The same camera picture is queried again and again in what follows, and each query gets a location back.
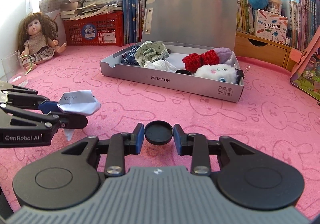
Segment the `white paper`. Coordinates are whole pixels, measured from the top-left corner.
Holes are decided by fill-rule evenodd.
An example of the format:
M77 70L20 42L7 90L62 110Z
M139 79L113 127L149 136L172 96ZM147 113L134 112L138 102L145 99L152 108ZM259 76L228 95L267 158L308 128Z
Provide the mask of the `white paper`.
M57 103L57 107L69 114L91 116L101 108L101 103L90 89L65 92Z

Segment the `black round lid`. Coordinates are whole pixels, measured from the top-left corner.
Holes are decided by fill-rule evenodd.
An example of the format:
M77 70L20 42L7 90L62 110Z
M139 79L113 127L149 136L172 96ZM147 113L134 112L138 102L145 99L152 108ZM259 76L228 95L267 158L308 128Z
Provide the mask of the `black round lid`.
M184 74L184 75L193 75L190 71L186 70L186 69L178 69L176 71L176 73L178 74Z
M165 121L151 121L144 128L144 136L153 145L166 145L172 139L173 128Z

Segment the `white fluffy cat plush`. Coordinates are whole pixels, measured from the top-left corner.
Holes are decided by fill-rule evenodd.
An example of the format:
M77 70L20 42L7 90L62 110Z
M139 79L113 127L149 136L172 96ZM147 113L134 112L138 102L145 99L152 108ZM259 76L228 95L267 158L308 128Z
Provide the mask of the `white fluffy cat plush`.
M203 65L194 73L194 76L232 84L237 83L236 69L224 63Z

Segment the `blue floral fabric pouch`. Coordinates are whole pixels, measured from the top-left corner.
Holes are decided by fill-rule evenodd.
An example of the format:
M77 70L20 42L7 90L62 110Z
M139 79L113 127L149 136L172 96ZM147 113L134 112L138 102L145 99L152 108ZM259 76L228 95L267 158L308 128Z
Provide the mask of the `blue floral fabric pouch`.
M131 46L130 50L122 54L121 63L138 66L139 63L136 61L135 54L139 46Z

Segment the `green patterned cloth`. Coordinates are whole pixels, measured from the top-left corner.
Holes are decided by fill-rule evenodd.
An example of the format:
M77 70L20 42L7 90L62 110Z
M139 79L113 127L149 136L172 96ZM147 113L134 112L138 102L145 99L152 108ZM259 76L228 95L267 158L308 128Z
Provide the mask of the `green patterned cloth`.
M140 67L144 67L147 61L154 62L166 60L169 57L166 46L161 42L146 41L141 44L135 52L135 60Z

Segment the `white tissue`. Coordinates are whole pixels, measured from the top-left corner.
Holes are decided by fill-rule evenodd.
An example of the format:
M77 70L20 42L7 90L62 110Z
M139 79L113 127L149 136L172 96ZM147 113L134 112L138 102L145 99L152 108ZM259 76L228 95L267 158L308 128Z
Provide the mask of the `white tissue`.
M153 62L146 61L144 63L144 68L155 69L155 70L166 71L166 72L177 71L177 68L167 60L157 60Z

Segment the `clear glass cup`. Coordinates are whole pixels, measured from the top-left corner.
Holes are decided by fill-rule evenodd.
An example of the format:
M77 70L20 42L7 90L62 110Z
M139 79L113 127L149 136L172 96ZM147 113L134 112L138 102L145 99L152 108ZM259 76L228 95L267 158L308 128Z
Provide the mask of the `clear glass cup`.
M21 55L17 50L1 59L1 62L9 84L25 86L28 83L27 74L33 69L31 56Z

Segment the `brown haired baby doll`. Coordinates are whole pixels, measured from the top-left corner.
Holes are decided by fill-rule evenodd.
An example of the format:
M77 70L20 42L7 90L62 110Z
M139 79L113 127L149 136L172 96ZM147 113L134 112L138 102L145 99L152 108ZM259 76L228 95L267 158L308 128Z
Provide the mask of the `brown haired baby doll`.
M18 50L25 69L35 69L66 50L59 44L57 23L41 12L30 13L18 26Z

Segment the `black binder clips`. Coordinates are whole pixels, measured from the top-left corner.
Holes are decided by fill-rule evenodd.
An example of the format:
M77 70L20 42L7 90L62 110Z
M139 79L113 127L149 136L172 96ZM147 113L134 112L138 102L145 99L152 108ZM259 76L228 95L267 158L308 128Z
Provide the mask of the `black binder clips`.
M236 80L237 83L239 83L242 79L245 78L246 73L251 69L250 65L247 65L245 70L242 69L236 69Z

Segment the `red crochet bow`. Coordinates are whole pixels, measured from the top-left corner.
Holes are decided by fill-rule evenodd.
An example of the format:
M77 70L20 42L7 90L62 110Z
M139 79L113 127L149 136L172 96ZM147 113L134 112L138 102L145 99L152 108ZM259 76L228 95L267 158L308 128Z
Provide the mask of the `red crochet bow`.
M204 65L217 65L220 63L220 58L216 52L211 49L202 54L191 53L182 59L185 64L185 69L191 73L195 73Z

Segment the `wooden drawer shelf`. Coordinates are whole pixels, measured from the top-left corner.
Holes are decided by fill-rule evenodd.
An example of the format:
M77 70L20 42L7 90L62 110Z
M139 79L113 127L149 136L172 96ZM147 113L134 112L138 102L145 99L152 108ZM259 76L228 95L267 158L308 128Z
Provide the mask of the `wooden drawer shelf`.
M258 59L292 71L296 63L291 60L290 51L291 47L287 45L236 32L234 52L237 56Z

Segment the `silver cardboard box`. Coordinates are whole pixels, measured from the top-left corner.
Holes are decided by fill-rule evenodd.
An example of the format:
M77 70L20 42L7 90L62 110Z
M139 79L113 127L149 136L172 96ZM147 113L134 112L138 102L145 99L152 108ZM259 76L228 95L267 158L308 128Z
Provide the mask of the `silver cardboard box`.
M142 42L159 41L171 51L169 62L216 47L235 46L237 0L146 0ZM100 62L104 76L238 102L244 83L220 82L192 75L122 64L128 47Z

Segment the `pink house shaped toy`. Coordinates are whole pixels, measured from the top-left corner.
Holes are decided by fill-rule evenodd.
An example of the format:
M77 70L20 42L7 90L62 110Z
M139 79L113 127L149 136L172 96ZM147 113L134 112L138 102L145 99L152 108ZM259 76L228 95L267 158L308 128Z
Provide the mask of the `pink house shaped toy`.
M290 59L295 61L291 84L319 102L319 27L303 53L291 49Z

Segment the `row of blue books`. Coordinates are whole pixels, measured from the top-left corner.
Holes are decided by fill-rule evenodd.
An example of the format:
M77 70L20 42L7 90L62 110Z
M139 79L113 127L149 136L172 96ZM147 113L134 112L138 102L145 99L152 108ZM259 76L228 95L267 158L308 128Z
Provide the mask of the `row of blue books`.
M146 0L123 0L124 43L142 39Z

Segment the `row of books right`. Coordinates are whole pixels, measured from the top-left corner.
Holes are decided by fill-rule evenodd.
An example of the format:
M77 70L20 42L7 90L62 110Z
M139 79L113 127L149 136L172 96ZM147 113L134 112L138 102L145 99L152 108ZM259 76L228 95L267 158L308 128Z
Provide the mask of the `row of books right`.
M248 0L237 0L236 28L254 35L255 11ZM288 19L284 45L305 50L319 27L319 0L268 0L261 10Z

